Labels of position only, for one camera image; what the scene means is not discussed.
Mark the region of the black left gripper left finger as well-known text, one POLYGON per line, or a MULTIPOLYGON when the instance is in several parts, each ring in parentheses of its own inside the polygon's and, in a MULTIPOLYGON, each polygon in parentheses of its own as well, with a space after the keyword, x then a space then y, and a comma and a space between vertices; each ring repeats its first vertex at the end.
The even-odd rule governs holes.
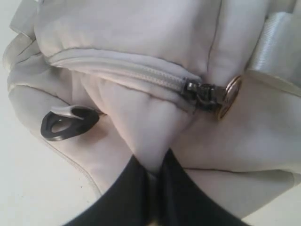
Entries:
POLYGON ((147 225, 147 174, 135 157, 114 184, 67 226, 147 225))

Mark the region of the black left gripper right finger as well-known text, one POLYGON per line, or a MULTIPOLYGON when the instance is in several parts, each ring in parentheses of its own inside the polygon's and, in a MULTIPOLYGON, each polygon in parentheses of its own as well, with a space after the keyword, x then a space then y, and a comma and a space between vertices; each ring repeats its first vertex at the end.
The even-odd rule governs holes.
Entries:
POLYGON ((163 226, 246 226, 209 198, 169 149, 158 178, 159 222, 163 226))

